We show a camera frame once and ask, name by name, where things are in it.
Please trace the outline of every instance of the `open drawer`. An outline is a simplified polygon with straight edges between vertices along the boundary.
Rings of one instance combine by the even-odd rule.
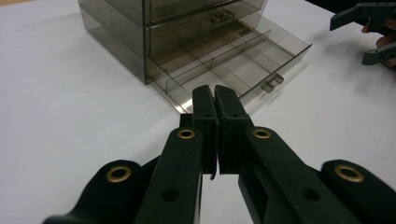
[[[309,47],[254,13],[150,54],[151,85],[180,113],[192,112],[192,90],[202,85],[227,86],[241,99],[254,98],[281,84]]]

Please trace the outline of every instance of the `acrylic storage box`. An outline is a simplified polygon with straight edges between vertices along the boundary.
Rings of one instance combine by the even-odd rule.
[[[309,45],[262,17],[266,0],[79,0],[84,24],[180,113],[196,87],[271,92]]]

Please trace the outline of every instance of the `drawer organizer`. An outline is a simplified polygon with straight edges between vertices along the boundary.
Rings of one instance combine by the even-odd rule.
[[[262,17],[266,0],[79,0],[85,27],[180,113],[198,86],[271,92],[310,45]]]

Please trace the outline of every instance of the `table surface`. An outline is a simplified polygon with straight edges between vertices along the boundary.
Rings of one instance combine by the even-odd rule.
[[[361,65],[377,34],[303,0],[269,0],[264,16],[307,43],[283,88],[247,112],[307,164],[356,162],[396,189],[396,76]],[[0,7],[0,220],[65,214],[110,161],[158,156],[178,113],[85,30],[76,0]],[[251,223],[236,175],[204,177],[201,223]]]

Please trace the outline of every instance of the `white table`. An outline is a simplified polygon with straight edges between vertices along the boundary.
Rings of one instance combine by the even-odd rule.
[[[361,65],[379,35],[302,0],[264,15],[307,43],[284,88],[248,109],[306,164],[356,162],[396,189],[396,76]],[[143,164],[163,149],[178,113],[85,30],[76,0],[0,7],[0,220],[41,223],[69,212],[110,161]],[[237,176],[205,176],[201,223],[251,223]]]

